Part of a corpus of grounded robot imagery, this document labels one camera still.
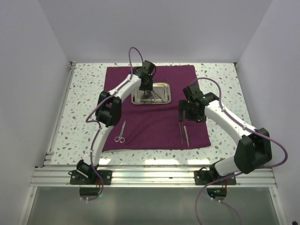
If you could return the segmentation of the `steel instrument tray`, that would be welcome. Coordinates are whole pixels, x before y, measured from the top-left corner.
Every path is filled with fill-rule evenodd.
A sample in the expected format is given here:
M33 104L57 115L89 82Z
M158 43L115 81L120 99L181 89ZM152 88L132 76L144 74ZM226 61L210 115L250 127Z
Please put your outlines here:
M136 90L131 94L131 102L134 105L164 105L169 104L172 100L171 98L171 88L170 84L167 82L157 82L153 83L153 90L157 92L162 98L163 103L150 103L147 101L141 101L141 96L143 94L143 90Z

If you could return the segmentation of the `steel tweezers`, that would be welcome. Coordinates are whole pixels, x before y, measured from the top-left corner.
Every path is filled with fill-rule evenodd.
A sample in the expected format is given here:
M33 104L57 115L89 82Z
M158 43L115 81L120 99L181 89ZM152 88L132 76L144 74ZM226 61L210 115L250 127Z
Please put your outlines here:
M179 122L179 127L180 127L181 144L183 144L183 124L182 124L182 122Z
M186 142L187 142L187 147L189 148L190 145L189 145L189 138L188 138L187 127L184 125L183 129L184 129L184 134L185 134L185 138L186 138Z

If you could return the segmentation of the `purple cloth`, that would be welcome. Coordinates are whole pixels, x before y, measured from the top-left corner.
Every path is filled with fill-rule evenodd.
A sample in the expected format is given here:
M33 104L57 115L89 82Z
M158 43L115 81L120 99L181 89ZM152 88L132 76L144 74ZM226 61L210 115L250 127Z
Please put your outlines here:
M164 105L134 105L131 97L122 102L120 122L110 132L103 151L109 150L181 150L211 145L206 123L184 121L189 138L181 144L178 121L179 100L185 99L183 89L196 79L193 65L158 66L154 82L166 82L171 88L171 102ZM115 142L126 121L124 143Z

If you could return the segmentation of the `surgical scissors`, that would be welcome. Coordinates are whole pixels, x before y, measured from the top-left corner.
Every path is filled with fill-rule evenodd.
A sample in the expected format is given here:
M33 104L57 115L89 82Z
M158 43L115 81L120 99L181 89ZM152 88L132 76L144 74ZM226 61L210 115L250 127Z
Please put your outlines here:
M124 143L125 138L123 137L124 129L125 129L126 121L123 122L123 125L121 127L120 134L115 137L114 141L117 143Z

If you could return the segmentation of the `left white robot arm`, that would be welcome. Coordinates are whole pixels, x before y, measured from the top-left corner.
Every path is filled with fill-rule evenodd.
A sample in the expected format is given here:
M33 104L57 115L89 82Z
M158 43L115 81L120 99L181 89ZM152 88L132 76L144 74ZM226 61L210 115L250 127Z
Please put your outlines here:
M148 85L151 82L153 82L152 74L129 74L114 89L100 93L98 105L86 119L87 123L95 122L99 126L90 145L90 164L88 165L80 160L76 166L77 172L85 183L92 184L97 180L98 173L96 169L99 164L100 153L112 128L121 119L122 101L142 84Z

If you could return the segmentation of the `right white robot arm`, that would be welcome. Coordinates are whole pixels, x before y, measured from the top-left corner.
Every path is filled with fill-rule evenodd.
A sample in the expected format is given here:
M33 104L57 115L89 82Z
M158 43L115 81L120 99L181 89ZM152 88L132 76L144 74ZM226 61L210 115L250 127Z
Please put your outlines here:
M207 173L212 183L219 184L232 173L249 174L271 161L270 134L266 129L256 129L245 123L219 100L209 103L204 100L179 101L180 123L184 119L205 122L207 118L216 122L237 144L234 156L210 165Z

